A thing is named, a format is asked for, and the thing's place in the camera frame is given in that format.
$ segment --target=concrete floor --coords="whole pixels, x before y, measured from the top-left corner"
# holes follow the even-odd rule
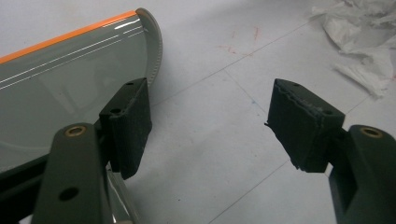
[[[143,223],[335,223],[325,174],[297,171],[263,124],[274,79],[298,82],[396,136],[396,84],[374,100],[333,63],[341,56],[311,7],[329,0],[6,1],[0,56],[138,7],[163,32],[151,88],[153,131],[126,181]]]

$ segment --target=metal bolt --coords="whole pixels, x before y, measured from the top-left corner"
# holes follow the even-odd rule
[[[79,135],[82,135],[87,131],[87,128],[85,126],[74,126],[69,129],[64,133],[67,137],[76,137]]]
[[[372,138],[382,138],[383,134],[374,128],[363,127],[361,128],[361,132]]]

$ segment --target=crumpled paper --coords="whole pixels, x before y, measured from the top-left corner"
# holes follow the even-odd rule
[[[312,12],[324,16],[323,29],[341,53],[361,59],[352,65],[335,64],[335,70],[382,97],[394,76],[389,49],[396,48],[396,1],[346,0]]]

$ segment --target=black clamp jaw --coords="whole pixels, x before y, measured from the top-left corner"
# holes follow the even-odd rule
[[[147,80],[124,84],[95,124],[61,129],[50,154],[0,174],[2,221],[34,212],[32,223],[113,223],[106,166],[123,179],[133,176],[151,127]]]
[[[373,127],[342,125],[345,114],[305,87],[276,79],[267,126],[297,169],[328,163],[338,223],[396,223],[396,142]]]

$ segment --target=orange edge strip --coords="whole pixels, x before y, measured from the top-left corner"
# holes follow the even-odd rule
[[[32,47],[29,47],[29,48],[26,48],[26,49],[21,49],[21,50],[19,50],[17,52],[8,54],[7,56],[4,56],[4,57],[0,58],[0,63],[9,62],[9,61],[14,60],[16,58],[19,58],[19,57],[21,57],[21,56],[23,56],[25,54],[32,53],[32,52],[34,52],[36,50],[43,49],[43,48],[48,47],[50,45],[53,45],[53,44],[59,43],[61,41],[64,41],[66,39],[72,38],[72,37],[74,37],[76,35],[85,34],[85,33],[89,32],[91,30],[100,28],[100,27],[105,26],[105,25],[109,25],[110,23],[113,23],[115,21],[120,21],[120,20],[123,20],[125,18],[132,17],[134,15],[136,15],[135,11],[125,12],[125,13],[122,13],[122,14],[120,14],[118,16],[109,18],[109,19],[104,20],[104,21],[99,21],[97,23],[94,23],[92,25],[80,28],[80,29],[72,31],[70,33],[67,33],[67,34],[64,34],[64,35],[59,35],[59,36],[54,37],[52,39],[49,39],[49,40],[46,40],[46,41],[41,42],[39,44],[33,45]]]

